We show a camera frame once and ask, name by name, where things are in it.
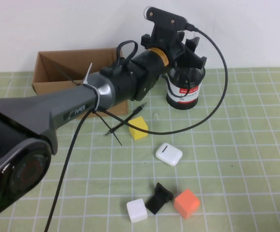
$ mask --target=red label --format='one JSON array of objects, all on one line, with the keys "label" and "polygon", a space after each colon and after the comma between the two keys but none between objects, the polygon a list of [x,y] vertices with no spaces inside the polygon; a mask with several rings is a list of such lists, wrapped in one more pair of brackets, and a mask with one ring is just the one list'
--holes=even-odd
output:
[{"label": "red label", "polygon": [[[195,88],[191,88],[191,89],[189,90],[189,93],[194,93],[195,91],[198,90],[198,87],[199,87],[199,86],[196,86]],[[185,93],[185,94],[186,94],[186,93],[187,93],[187,90],[188,90],[187,88],[180,88],[180,89],[179,89],[179,92],[180,92],[180,93]]]}]

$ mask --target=white wall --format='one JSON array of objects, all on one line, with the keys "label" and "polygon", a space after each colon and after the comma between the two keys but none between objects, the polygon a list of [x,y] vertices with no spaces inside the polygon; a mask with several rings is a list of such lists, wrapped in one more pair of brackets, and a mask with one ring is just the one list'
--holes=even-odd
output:
[{"label": "white wall", "polygon": [[[280,66],[280,0],[0,0],[0,72],[32,71],[38,51],[140,42],[153,27],[143,17],[149,5],[206,32],[229,67]],[[204,38],[197,53],[221,67]]]}]

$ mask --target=green grid mat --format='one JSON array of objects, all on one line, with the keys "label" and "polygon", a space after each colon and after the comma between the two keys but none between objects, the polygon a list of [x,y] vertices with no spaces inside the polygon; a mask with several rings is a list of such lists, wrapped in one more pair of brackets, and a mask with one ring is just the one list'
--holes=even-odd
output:
[{"label": "green grid mat", "polygon": [[[34,95],[32,73],[0,73],[0,98]],[[170,131],[194,124],[220,99],[222,70],[208,70],[198,104],[171,108],[163,80],[142,102],[150,130]],[[130,112],[140,102],[130,103]],[[110,125],[117,122],[107,117]],[[0,214],[0,232],[42,232],[60,172],[79,120],[58,129],[59,151],[44,180]],[[83,125],[67,169],[50,231],[55,232],[279,232],[280,68],[230,69],[227,95],[203,125],[180,134],[148,135],[133,141],[128,128],[103,137],[98,118]],[[168,142],[183,151],[176,167],[155,158]],[[155,216],[131,224],[126,203],[146,201],[160,182],[174,195],[186,188],[201,200],[184,220],[172,203]]]}]

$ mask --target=yellow tape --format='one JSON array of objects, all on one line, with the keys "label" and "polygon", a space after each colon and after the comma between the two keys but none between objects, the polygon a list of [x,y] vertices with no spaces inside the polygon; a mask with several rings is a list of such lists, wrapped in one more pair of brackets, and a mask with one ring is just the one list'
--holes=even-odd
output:
[{"label": "yellow tape", "polygon": [[167,66],[169,64],[169,59],[162,50],[160,50],[159,48],[156,48],[156,47],[151,47],[148,50],[157,53],[158,56],[160,56],[160,58],[162,59],[165,66]]}]

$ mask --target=black wire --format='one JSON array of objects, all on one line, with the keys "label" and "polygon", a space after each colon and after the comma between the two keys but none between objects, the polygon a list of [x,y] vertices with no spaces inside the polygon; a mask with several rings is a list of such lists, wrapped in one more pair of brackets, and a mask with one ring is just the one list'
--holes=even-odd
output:
[{"label": "black wire", "polygon": [[203,120],[201,120],[200,122],[190,126],[190,127],[186,127],[186,128],[183,128],[183,129],[180,129],[180,130],[175,130],[175,131],[168,131],[168,132],[154,132],[154,131],[149,131],[149,130],[144,130],[144,129],[141,129],[141,128],[138,128],[134,125],[131,125],[130,123],[128,122],[125,122],[123,119],[117,117],[116,115],[106,111],[106,110],[103,110],[103,109],[100,109],[101,112],[115,118],[116,120],[120,121],[121,123],[133,128],[133,129],[136,129],[138,131],[142,131],[142,132],[145,132],[145,133],[148,133],[148,134],[155,134],[155,135],[168,135],[168,134],[176,134],[176,133],[180,133],[180,132],[183,132],[183,131],[187,131],[187,130],[190,130],[192,128],[195,128],[199,125],[201,125],[202,123],[206,122],[210,117],[213,116],[213,114],[215,114],[215,112],[218,110],[218,108],[220,107],[223,99],[225,98],[225,95],[226,95],[226,91],[227,91],[227,87],[228,87],[228,69],[227,69],[227,64],[226,64],[226,61],[220,51],[220,49],[218,48],[218,46],[214,43],[214,41],[208,36],[206,35],[204,32],[202,32],[201,30],[193,27],[193,30],[200,33],[201,35],[203,35],[205,38],[207,38],[207,40],[214,46],[214,48],[217,50],[218,54],[220,55],[221,57],[221,60],[222,60],[222,64],[224,66],[224,70],[225,70],[225,85],[224,85],[224,89],[223,89],[223,92],[222,92],[222,95],[221,95],[221,99],[219,100],[219,102],[217,103],[216,107],[214,108],[214,110],[206,117],[204,118]]},{"label": "black wire", "polygon": [[[111,130],[112,128],[109,126],[109,124],[107,124],[107,122],[101,117],[101,115],[99,115],[97,112],[93,112],[96,116],[98,116],[102,122],[109,128],[109,130]],[[115,132],[112,132],[112,134],[115,136],[115,138],[117,139],[117,141],[119,142],[119,144],[122,146],[120,140],[118,139],[118,137],[116,136]]]},{"label": "black wire", "polygon": [[123,46],[125,46],[126,44],[131,44],[134,43],[134,49],[133,51],[127,56],[127,58],[125,58],[124,62],[123,62],[123,66],[126,66],[130,60],[134,57],[134,55],[136,54],[136,52],[138,51],[138,43],[134,40],[127,40],[124,42],[121,42],[116,49],[116,65],[114,68],[116,68],[119,65],[119,61],[120,61],[120,51],[122,49]]},{"label": "black wire", "polygon": [[92,112],[92,110],[89,110],[84,116],[83,118],[81,119],[81,121],[79,122],[76,130],[75,130],[75,133],[73,135],[73,138],[72,138],[72,141],[71,141],[71,144],[70,144],[70,147],[69,147],[69,151],[68,151],[68,154],[67,154],[67,157],[66,157],[66,160],[64,162],[64,165],[63,165],[63,168],[62,168],[62,171],[61,171],[61,175],[60,175],[60,179],[59,179],[59,183],[58,183],[58,186],[57,186],[57,190],[56,190],[56,194],[55,194],[55,197],[54,197],[54,201],[53,201],[53,204],[52,204],[52,208],[51,208],[51,211],[49,213],[49,216],[48,216],[48,220],[47,220],[47,223],[46,223],[46,227],[45,227],[45,230],[44,232],[47,232],[48,229],[49,229],[49,225],[51,223],[51,220],[52,220],[52,217],[53,217],[53,214],[54,214],[54,210],[55,210],[55,207],[56,207],[56,204],[57,204],[57,200],[58,200],[58,196],[59,196],[59,192],[60,192],[60,189],[61,189],[61,185],[62,185],[62,182],[63,182],[63,178],[64,178],[64,175],[66,173],[66,170],[67,170],[67,166],[68,166],[68,163],[69,163],[69,160],[70,160],[70,156],[71,156],[71,153],[72,153],[72,150],[73,150],[73,147],[74,147],[74,144],[75,144],[75,141],[76,141],[76,138],[77,138],[77,135],[85,121],[85,119],[88,117],[88,115]]},{"label": "black wire", "polygon": [[170,85],[170,81],[169,81],[169,79],[166,77],[166,75],[162,75],[162,78],[166,81],[167,86],[168,86],[168,89],[169,89],[170,93],[171,93],[174,97],[176,97],[176,98],[185,98],[185,97],[189,94],[189,91],[190,91],[190,89],[191,89],[191,87],[190,87],[190,85],[191,85],[190,79],[187,80],[187,81],[188,81],[188,86],[189,86],[189,87],[188,87],[188,90],[187,90],[186,94],[183,95],[183,96],[178,96],[178,95],[176,95],[176,94],[172,91],[171,85]]},{"label": "black wire", "polygon": [[71,77],[69,77],[57,64],[53,63],[53,65],[55,66],[55,68],[58,70],[58,72],[60,72],[61,75],[63,75],[65,78],[67,78],[69,81],[71,81],[73,84],[75,84],[76,86],[80,86],[80,84],[78,84],[77,82],[75,82]]}]

